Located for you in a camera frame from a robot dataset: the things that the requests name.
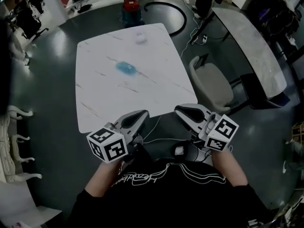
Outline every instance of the forearm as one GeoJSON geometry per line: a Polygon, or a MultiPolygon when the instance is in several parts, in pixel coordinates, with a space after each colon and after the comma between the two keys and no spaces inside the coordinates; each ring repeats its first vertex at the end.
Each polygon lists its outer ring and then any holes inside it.
{"type": "Polygon", "coordinates": [[[233,187],[246,186],[247,177],[229,150],[212,151],[213,166],[221,172],[233,187]]]}
{"type": "Polygon", "coordinates": [[[85,190],[93,197],[104,196],[117,177],[120,164],[121,161],[114,161],[109,164],[102,162],[86,185],[85,190]]]}

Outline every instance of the white line print on shirt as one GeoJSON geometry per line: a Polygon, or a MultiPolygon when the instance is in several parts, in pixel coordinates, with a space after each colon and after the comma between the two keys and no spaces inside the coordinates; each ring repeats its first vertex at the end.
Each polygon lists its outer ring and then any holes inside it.
{"type": "Polygon", "coordinates": [[[144,184],[147,184],[149,181],[153,181],[153,183],[155,183],[158,179],[165,176],[169,166],[171,166],[171,165],[179,166],[181,168],[183,174],[185,175],[185,177],[187,177],[189,180],[196,182],[198,184],[207,184],[211,181],[218,182],[220,184],[226,183],[226,177],[223,175],[222,175],[222,177],[220,175],[218,175],[217,173],[201,175],[201,174],[198,174],[198,173],[195,173],[195,172],[189,170],[185,164],[171,162],[171,163],[166,164],[166,168],[164,170],[150,174],[150,175],[137,174],[135,172],[128,172],[128,173],[124,174],[121,177],[121,179],[119,179],[113,185],[116,185],[116,184],[120,183],[121,181],[126,182],[128,180],[132,180],[133,186],[144,185],[144,184]]]}

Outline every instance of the black vacuum hose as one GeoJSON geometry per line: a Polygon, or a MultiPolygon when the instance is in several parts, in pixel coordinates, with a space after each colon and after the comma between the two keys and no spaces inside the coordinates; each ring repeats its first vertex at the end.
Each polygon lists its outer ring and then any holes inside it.
{"type": "Polygon", "coordinates": [[[182,16],[184,17],[184,23],[183,23],[182,27],[179,28],[177,31],[175,31],[175,32],[173,32],[173,33],[170,33],[170,34],[169,34],[170,37],[179,34],[180,32],[183,31],[183,29],[185,29],[186,24],[187,24],[187,17],[186,17],[186,14],[184,13],[183,10],[181,10],[179,7],[177,7],[177,6],[175,6],[175,5],[171,4],[171,3],[167,3],[167,2],[148,2],[148,3],[146,3],[146,5],[144,5],[143,9],[144,9],[145,11],[148,11],[148,10],[147,10],[147,7],[150,6],[150,5],[153,5],[153,4],[162,4],[162,5],[166,5],[166,6],[173,7],[173,8],[175,8],[176,10],[178,10],[178,11],[182,14],[182,16]]]}

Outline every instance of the white column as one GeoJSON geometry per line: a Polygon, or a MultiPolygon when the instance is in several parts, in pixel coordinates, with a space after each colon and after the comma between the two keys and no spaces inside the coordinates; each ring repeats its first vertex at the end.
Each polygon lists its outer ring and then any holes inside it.
{"type": "Polygon", "coordinates": [[[60,0],[43,0],[57,25],[68,20],[68,15],[60,0]]]}

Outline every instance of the white box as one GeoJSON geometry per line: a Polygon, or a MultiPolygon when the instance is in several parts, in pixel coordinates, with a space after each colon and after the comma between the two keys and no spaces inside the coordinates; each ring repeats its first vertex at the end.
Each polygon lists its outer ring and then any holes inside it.
{"type": "Polygon", "coordinates": [[[106,163],[113,162],[128,154],[124,136],[103,127],[87,137],[93,154],[106,163]]]}
{"type": "Polygon", "coordinates": [[[226,115],[217,121],[207,136],[205,147],[223,151],[238,130],[238,125],[226,115]]]}

